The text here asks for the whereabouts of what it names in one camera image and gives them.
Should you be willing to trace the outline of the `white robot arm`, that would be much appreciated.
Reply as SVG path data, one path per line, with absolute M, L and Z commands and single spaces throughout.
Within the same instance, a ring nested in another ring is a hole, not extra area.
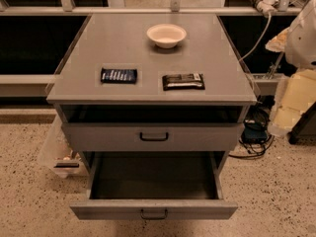
M 276 87 L 268 132 L 281 137 L 316 103 L 316 0 L 310 0 L 288 28 L 269 40 L 266 49 L 283 52 L 286 62 L 297 68 Z

